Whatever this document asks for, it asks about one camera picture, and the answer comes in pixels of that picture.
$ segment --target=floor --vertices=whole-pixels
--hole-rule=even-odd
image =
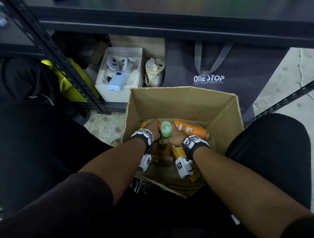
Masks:
[[[291,48],[253,104],[255,115],[312,80],[314,80],[314,49]],[[302,122],[310,135],[311,145],[314,148],[314,91],[311,95],[305,95],[278,110],[278,113]],[[103,142],[111,143],[114,139],[120,138],[124,119],[124,113],[113,113],[110,116],[92,113],[85,126]],[[312,211],[314,211],[314,199],[312,199]]]

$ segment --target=gray tote bag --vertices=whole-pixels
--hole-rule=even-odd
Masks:
[[[252,108],[288,48],[165,40],[162,87],[195,86],[239,97],[241,112]]]

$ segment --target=smartphone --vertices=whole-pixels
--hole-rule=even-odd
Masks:
[[[125,81],[129,77],[129,73],[116,72],[110,82],[107,84],[108,90],[120,91],[125,84]]]

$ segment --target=bag handle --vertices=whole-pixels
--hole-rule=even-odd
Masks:
[[[215,63],[213,64],[212,68],[208,71],[202,70],[201,71],[201,60],[202,60],[202,41],[196,41],[195,42],[195,49],[194,49],[194,65],[196,68],[196,71],[200,76],[207,76],[214,71],[216,71],[222,62],[225,60],[227,55],[229,54],[230,50],[233,47],[233,43],[225,43],[224,47],[220,51]]]

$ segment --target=person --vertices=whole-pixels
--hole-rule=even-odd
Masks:
[[[154,140],[157,123],[145,127]],[[225,155],[198,147],[192,158],[207,184],[188,199],[130,188],[147,149],[141,138],[112,148],[31,100],[0,108],[0,127],[0,237],[314,236],[310,140],[288,116],[257,119]],[[161,143],[186,137],[173,126]]]

